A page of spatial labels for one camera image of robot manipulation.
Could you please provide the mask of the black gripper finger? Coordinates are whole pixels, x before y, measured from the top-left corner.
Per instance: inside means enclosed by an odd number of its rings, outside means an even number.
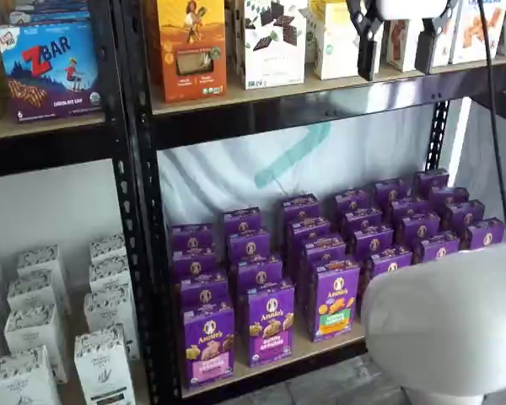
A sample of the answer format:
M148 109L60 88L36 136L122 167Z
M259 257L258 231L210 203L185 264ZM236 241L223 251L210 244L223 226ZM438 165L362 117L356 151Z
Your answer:
M358 33L358 75L371 81L374 78L374 54L378 42L375 39L381 28L382 17L375 1L347 0L350 20Z
M423 19L423 31L418 36L415 68L421 73L430 74L433 68L433 57L439 36L453 14L450 0L445 1L444 9L438 16Z

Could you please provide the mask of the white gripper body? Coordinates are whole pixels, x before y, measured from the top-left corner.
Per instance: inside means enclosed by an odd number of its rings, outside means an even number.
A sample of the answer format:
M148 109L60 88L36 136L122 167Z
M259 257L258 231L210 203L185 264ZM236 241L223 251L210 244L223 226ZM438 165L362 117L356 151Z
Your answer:
M447 0L378 0L378 11L384 20L431 19L438 17L447 3Z

